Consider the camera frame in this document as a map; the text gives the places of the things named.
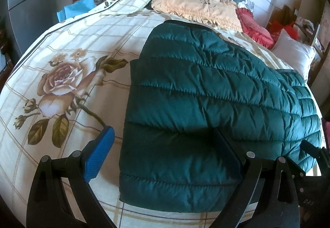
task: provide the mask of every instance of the white pillow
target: white pillow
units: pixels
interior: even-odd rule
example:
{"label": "white pillow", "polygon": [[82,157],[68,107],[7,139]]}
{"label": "white pillow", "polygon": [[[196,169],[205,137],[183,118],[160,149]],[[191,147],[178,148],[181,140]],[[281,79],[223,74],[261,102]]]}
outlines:
{"label": "white pillow", "polygon": [[315,57],[313,47],[290,38],[288,33],[282,29],[272,53],[297,70],[305,81],[308,79],[311,63]]}

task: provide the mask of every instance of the green puffer jacket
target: green puffer jacket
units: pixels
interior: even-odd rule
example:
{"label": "green puffer jacket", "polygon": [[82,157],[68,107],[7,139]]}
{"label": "green puffer jacket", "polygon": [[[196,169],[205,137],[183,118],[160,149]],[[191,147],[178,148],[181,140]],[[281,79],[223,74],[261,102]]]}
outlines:
{"label": "green puffer jacket", "polygon": [[120,154],[120,200],[170,212],[221,210],[237,182],[212,145],[212,128],[257,157],[315,163],[301,140],[321,145],[316,107],[294,70],[273,70],[207,27],[157,26],[131,65]]}

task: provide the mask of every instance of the screw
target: screw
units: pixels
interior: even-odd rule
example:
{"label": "screw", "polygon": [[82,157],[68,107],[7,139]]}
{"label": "screw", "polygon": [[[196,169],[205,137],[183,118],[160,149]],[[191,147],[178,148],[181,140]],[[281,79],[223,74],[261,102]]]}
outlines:
{"label": "screw", "polygon": [[284,158],[284,157],[279,157],[278,160],[279,160],[279,162],[281,162],[281,163],[285,163],[285,158]]}
{"label": "screw", "polygon": [[246,155],[247,155],[249,158],[255,158],[255,153],[254,153],[254,152],[247,152]]}
{"label": "screw", "polygon": [[76,150],[72,153],[72,156],[73,157],[78,157],[78,156],[80,156],[80,154],[81,154],[81,152],[79,150]]}
{"label": "screw", "polygon": [[43,157],[41,158],[41,161],[42,161],[42,162],[46,162],[48,159],[49,159],[49,156],[43,156]]}

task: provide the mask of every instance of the blue textured pad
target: blue textured pad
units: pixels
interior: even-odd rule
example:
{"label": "blue textured pad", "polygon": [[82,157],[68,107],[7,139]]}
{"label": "blue textured pad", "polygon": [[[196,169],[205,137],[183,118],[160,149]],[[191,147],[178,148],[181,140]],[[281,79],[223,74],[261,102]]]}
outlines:
{"label": "blue textured pad", "polygon": [[84,179],[87,183],[96,178],[102,164],[114,142],[114,129],[106,126],[94,141],[90,141],[84,148],[82,164],[85,168]]}

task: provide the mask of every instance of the bed sheet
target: bed sheet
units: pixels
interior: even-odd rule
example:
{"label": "bed sheet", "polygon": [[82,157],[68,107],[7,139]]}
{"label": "bed sheet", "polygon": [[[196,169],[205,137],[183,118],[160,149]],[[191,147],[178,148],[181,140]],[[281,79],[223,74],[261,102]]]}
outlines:
{"label": "bed sheet", "polygon": [[[139,57],[154,27],[178,16],[143,2],[69,19],[45,32],[22,57],[0,95],[0,194],[25,225],[31,183],[40,158],[67,157],[100,133],[115,129],[115,142],[97,178],[90,181],[100,204],[119,228],[207,228],[218,213],[169,213],[119,200],[119,154],[130,89],[129,62]],[[244,34],[215,28],[275,69],[291,69]],[[73,213],[84,220],[69,182]],[[255,204],[246,212],[252,216]]]}

